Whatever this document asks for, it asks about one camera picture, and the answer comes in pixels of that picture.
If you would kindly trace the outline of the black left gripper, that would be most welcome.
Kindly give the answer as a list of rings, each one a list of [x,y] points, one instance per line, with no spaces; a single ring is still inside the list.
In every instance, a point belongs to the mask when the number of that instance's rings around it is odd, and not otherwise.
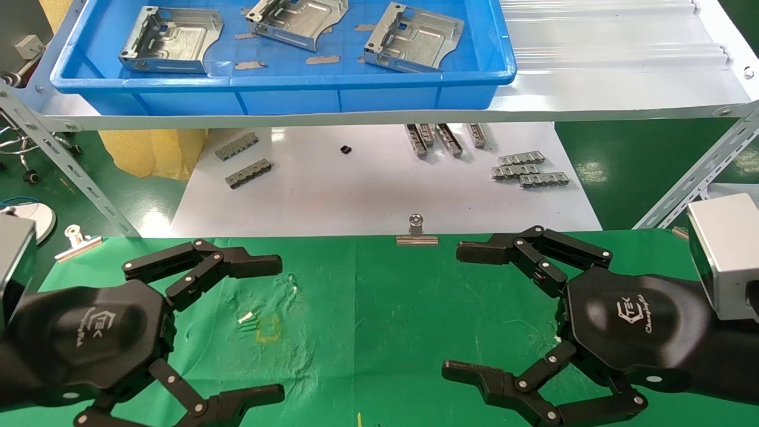
[[[184,311],[224,278],[276,276],[283,270],[279,255],[250,255],[244,247],[194,240],[128,260],[122,270],[133,280],[21,299],[2,333],[2,411],[95,399],[76,416],[75,426],[143,426],[111,411],[116,401],[134,398],[154,379],[186,409],[176,426],[239,426],[251,408],[285,399],[281,384],[203,399],[165,361],[176,335],[171,308]],[[146,284],[179,273],[165,298]]]

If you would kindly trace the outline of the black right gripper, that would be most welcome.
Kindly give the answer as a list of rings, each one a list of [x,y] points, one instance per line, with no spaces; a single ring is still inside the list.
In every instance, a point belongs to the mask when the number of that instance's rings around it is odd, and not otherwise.
[[[456,259],[513,264],[548,297],[562,297],[562,336],[575,344],[559,343],[521,375],[445,361],[442,378],[477,387],[486,405],[514,410],[531,426],[599,426],[648,408],[631,384],[757,404],[757,323],[719,319],[699,282],[613,273],[612,252],[542,226],[461,241]],[[585,272],[567,283],[556,262]],[[544,399],[540,389],[575,361],[611,395],[558,406]]]

